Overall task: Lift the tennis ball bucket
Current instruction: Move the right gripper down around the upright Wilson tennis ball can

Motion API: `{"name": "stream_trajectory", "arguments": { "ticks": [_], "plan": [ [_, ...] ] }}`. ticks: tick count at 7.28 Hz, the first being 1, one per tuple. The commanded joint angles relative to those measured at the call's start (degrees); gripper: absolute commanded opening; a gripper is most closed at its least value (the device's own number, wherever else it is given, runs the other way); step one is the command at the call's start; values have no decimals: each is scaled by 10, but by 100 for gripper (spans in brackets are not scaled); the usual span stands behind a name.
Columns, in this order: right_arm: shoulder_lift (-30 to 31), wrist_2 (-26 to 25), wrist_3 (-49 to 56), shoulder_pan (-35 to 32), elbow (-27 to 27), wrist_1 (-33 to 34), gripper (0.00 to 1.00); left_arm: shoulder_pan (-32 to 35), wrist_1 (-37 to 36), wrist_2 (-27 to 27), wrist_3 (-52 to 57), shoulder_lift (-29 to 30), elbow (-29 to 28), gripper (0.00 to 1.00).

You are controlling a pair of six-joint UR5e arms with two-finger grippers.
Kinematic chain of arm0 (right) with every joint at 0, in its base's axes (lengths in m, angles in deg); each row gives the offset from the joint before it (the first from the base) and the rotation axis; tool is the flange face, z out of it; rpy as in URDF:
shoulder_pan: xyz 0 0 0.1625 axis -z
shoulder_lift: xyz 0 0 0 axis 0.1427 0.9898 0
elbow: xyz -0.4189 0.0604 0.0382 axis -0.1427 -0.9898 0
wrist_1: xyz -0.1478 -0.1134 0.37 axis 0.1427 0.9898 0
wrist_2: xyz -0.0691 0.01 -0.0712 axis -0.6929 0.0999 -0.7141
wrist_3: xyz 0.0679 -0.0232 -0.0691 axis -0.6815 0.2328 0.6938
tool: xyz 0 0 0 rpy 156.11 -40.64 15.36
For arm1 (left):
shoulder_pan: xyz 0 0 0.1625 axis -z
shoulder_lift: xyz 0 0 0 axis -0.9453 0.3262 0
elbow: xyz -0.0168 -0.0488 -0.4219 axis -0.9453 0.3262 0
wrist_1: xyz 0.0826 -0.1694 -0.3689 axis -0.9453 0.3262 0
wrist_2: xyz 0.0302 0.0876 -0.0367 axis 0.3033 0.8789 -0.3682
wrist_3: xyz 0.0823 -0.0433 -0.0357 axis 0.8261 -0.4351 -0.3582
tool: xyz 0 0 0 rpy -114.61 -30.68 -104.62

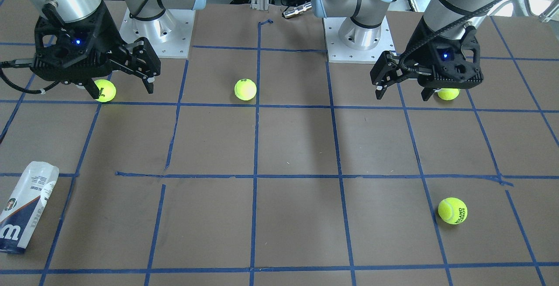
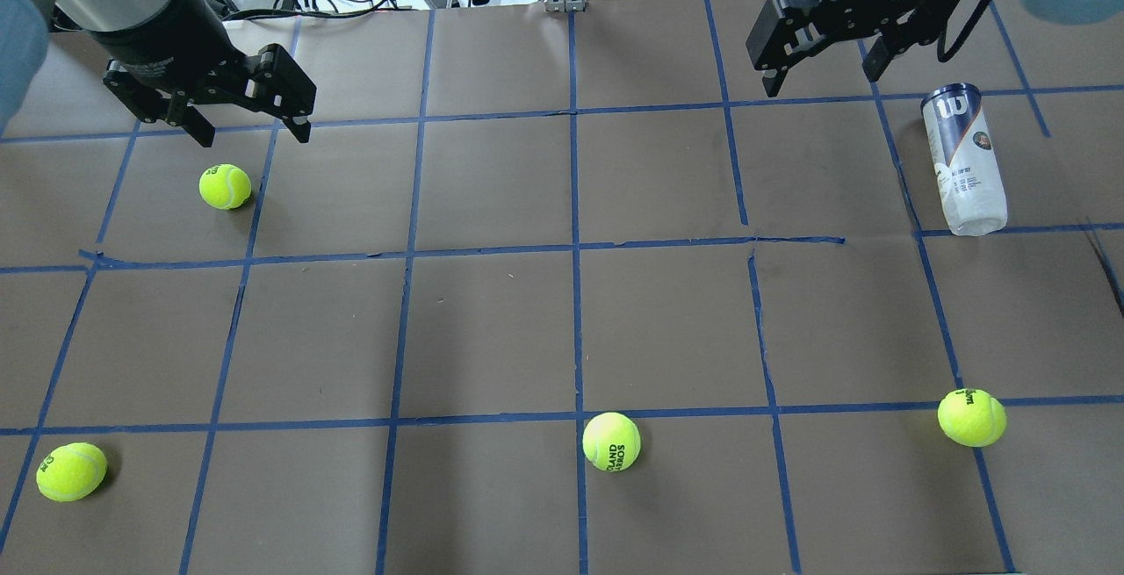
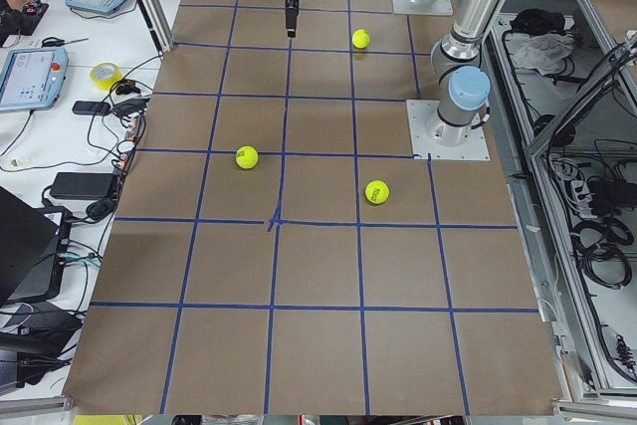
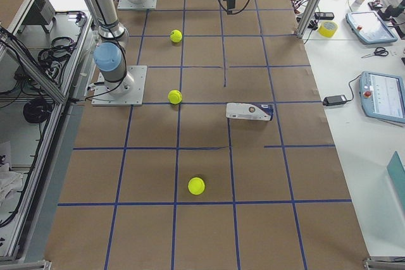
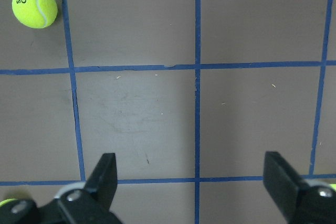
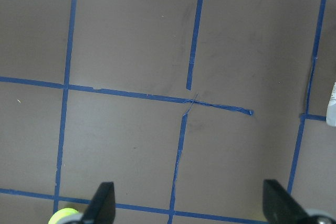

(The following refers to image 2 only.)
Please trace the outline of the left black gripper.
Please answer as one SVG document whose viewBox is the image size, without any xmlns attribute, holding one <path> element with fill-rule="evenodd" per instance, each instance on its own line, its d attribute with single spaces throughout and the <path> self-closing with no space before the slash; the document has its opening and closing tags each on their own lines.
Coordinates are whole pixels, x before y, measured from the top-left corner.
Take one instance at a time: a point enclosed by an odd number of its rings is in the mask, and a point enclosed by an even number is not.
<svg viewBox="0 0 1124 575">
<path fill-rule="evenodd" d="M 105 31 L 102 47 L 102 83 L 140 124 L 167 124 L 212 147 L 214 124 L 190 103 L 237 104 L 281 120 L 298 143 L 312 139 L 312 79 L 280 44 L 238 51 L 205 0 L 169 0 L 147 22 Z"/>
</svg>

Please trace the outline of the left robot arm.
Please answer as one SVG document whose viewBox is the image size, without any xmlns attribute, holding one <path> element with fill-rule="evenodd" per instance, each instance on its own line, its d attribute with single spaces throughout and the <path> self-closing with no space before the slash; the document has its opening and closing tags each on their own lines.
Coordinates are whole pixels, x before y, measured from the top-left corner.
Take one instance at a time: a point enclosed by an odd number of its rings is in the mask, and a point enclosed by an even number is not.
<svg viewBox="0 0 1124 575">
<path fill-rule="evenodd" d="M 248 55 L 205 0 L 3 0 L 3 124 L 22 107 L 43 67 L 54 11 L 109 54 L 105 86 L 143 124 L 182 128 L 209 147 L 203 104 L 236 104 L 312 138 L 317 88 L 278 44 Z"/>
</svg>

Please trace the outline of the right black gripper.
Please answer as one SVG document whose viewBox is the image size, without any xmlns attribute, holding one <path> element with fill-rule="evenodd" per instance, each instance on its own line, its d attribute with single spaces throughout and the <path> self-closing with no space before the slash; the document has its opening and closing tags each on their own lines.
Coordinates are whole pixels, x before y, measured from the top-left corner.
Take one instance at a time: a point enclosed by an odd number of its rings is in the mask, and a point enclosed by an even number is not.
<svg viewBox="0 0 1124 575">
<path fill-rule="evenodd" d="M 865 77 L 879 82 L 908 48 L 928 46 L 948 28 L 960 0 L 764 0 L 746 51 L 765 95 L 779 95 L 788 72 L 822 54 L 828 40 L 874 38 Z"/>
</svg>

